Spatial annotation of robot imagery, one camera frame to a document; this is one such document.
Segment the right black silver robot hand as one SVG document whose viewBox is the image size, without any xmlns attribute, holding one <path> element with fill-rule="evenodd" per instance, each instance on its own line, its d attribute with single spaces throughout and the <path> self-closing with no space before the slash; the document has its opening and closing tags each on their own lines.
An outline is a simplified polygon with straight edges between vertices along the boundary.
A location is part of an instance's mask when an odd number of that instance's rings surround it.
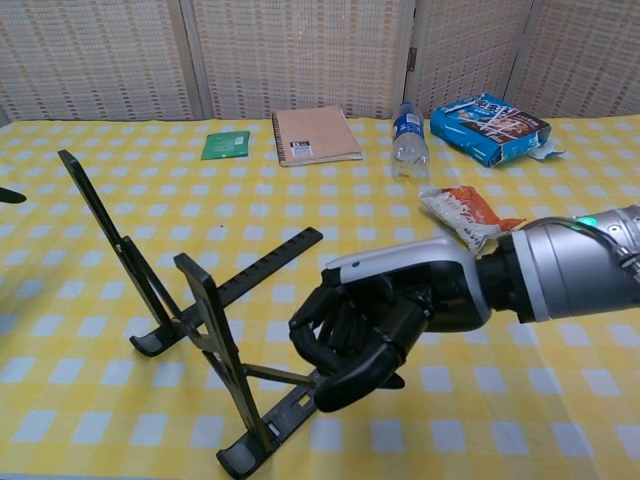
<svg viewBox="0 0 640 480">
<path fill-rule="evenodd" d="M 423 333 L 472 331 L 489 317 L 474 255 L 441 238 L 328 263 L 289 329 L 321 376 L 316 406 L 334 412 L 402 388 L 397 371 Z"/>
</svg>

